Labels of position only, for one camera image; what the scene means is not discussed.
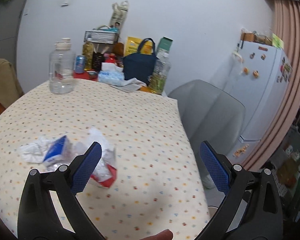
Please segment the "person's fingertip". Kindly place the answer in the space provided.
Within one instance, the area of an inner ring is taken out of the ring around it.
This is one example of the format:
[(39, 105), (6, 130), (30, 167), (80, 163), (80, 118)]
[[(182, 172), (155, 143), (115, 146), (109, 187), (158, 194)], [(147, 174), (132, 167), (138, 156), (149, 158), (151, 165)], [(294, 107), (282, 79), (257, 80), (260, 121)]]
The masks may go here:
[(169, 229), (163, 230), (162, 232), (157, 233), (156, 235), (148, 236), (142, 240), (172, 240), (173, 232)]

